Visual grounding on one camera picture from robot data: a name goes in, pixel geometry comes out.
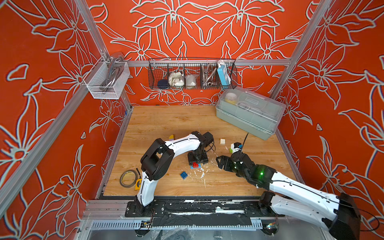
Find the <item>light blue long lego brick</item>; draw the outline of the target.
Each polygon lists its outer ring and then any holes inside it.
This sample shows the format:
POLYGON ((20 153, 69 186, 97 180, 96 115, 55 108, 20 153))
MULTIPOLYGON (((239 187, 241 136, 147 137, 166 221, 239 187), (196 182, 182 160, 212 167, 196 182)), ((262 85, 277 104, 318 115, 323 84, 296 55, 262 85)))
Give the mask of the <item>light blue long lego brick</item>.
POLYGON ((191 166, 191 169, 200 169, 201 167, 202 167, 201 164, 193 164, 193 165, 191 166))

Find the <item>teal blue lego brick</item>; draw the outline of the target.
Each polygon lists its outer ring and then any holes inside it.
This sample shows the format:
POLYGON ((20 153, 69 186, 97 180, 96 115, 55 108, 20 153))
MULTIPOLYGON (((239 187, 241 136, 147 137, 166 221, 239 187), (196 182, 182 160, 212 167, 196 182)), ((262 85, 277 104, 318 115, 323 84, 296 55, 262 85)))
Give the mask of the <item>teal blue lego brick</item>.
POLYGON ((183 180, 185 180, 185 179, 188 177, 188 174, 187 174, 186 172, 182 172, 182 173, 180 174, 180 176, 181 176, 181 178, 182 178, 183 180))

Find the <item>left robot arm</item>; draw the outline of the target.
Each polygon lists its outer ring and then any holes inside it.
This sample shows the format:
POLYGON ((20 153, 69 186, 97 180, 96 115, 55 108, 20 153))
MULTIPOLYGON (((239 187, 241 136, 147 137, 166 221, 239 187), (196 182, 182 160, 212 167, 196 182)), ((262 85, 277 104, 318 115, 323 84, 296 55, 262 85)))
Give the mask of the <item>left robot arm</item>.
POLYGON ((135 196, 137 208, 143 211, 153 202, 158 181, 167 173, 174 158, 187 153, 191 167, 203 165, 209 162, 207 147, 214 149, 214 137, 209 132, 202 135, 194 131, 173 141, 156 139, 141 158, 142 182, 135 196))

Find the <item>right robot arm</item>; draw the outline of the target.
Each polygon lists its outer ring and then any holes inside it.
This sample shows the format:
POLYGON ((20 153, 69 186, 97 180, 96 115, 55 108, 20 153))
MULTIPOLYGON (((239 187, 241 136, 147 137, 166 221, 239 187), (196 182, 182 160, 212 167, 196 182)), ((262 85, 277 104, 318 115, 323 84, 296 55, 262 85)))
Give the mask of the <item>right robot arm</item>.
POLYGON ((255 164, 240 151, 216 158, 218 167, 235 173, 257 188, 265 189, 259 208, 267 214, 286 215, 311 223, 337 240, 358 240, 361 214, 354 198, 322 192, 299 183, 277 170, 255 164))

